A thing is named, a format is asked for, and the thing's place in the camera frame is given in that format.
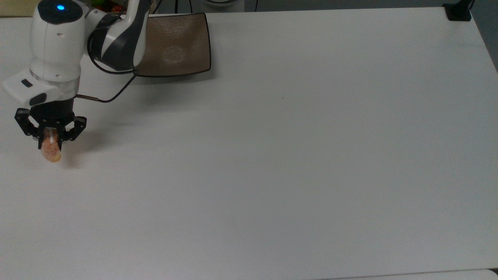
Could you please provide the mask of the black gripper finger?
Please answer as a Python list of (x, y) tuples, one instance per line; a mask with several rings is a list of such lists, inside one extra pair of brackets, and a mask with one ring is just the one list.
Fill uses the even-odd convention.
[(30, 110), (26, 108), (18, 108), (16, 110), (14, 118), (25, 135), (31, 136), (35, 138), (35, 140), (37, 140), (38, 149), (41, 150), (43, 141), (45, 139), (44, 136), (45, 127), (35, 126), (30, 121)]
[(67, 141), (75, 141), (78, 136), (84, 131), (87, 125), (87, 118), (82, 116), (75, 116), (73, 121), (73, 128), (66, 130), (66, 126), (58, 128), (58, 148), (62, 150), (62, 144)]

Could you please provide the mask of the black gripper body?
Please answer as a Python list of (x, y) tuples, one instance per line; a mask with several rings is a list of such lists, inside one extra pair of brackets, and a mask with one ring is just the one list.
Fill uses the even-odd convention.
[(40, 128), (62, 129), (75, 119), (74, 98), (34, 106), (30, 109), (30, 117)]

